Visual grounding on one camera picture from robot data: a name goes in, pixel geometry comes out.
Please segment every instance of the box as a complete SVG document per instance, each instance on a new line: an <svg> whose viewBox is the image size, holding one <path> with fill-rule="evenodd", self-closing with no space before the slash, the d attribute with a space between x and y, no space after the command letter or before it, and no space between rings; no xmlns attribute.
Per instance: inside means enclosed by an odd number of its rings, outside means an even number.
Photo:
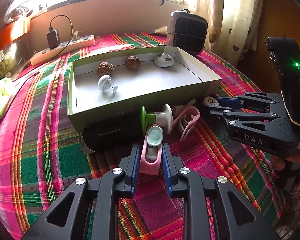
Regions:
<svg viewBox="0 0 300 240"><path fill-rule="evenodd" d="M155 56L166 52L175 59L168 68L157 67ZM129 56L142 63L138 70L125 66ZM112 93L98 90L96 70L101 62L114 66ZM216 92L221 77L205 64L177 47L125 49L98 54L72 62L68 82L68 117L78 132L85 127L111 117L139 111L161 111L163 105L185 104L193 98Z"/></svg>

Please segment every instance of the white power strip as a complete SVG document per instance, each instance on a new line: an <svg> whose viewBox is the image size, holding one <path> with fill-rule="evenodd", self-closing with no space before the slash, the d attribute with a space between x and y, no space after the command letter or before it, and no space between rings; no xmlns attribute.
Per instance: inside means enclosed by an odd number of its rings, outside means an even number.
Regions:
<svg viewBox="0 0 300 240"><path fill-rule="evenodd" d="M59 47L56 47L54 49L44 49L43 51L34 54L34 56L30 60L31 65L34 66L40 62L55 57L63 49L63 47L68 44L68 42L69 41L63 42L59 45ZM69 51L81 49L84 47L90 47L94 44L94 35L85 36L80 38L79 40L71 41L62 53L67 53Z"/></svg>

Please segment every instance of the striped fabric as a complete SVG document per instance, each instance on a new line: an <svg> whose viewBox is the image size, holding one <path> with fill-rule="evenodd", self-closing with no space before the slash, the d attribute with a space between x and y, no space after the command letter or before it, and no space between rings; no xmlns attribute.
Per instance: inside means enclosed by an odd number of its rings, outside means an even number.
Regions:
<svg viewBox="0 0 300 240"><path fill-rule="evenodd" d="M93 47L61 55L26 81L0 123L0 220L15 239L26 230L77 177L99 178L117 167L129 146L85 156L67 117L67 83L73 60L116 49L153 47L165 38L147 33L95 37ZM198 57L223 81L220 96L234 96L258 88L238 70L204 50ZM200 119L184 142L174 130L164 138L173 155L202 176L224 175L265 218L276 224L284 198L274 186L269 156L227 138L221 122ZM162 171L140 174L133 199L119 200L120 239L182 239L183 200L170 199ZM210 224L213 225L209 209Z"/></svg>

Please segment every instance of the heart-patterned curtain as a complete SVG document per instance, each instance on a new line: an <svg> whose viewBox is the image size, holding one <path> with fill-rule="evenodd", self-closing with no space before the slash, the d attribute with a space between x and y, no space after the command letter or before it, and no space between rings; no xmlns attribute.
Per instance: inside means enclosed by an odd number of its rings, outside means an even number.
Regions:
<svg viewBox="0 0 300 240"><path fill-rule="evenodd" d="M208 23L205 48L236 66L256 50L263 0L196 0L194 12Z"/></svg>

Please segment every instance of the charger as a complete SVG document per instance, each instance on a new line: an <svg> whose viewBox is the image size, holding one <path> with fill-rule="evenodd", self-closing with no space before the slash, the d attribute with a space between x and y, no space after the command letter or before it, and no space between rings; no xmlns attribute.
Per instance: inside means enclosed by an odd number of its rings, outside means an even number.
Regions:
<svg viewBox="0 0 300 240"><path fill-rule="evenodd" d="M47 40L48 40L48 45L49 49L54 49L59 47L60 45L60 36L59 36L59 30L53 30L52 26L49 27L49 33L47 33Z"/></svg>

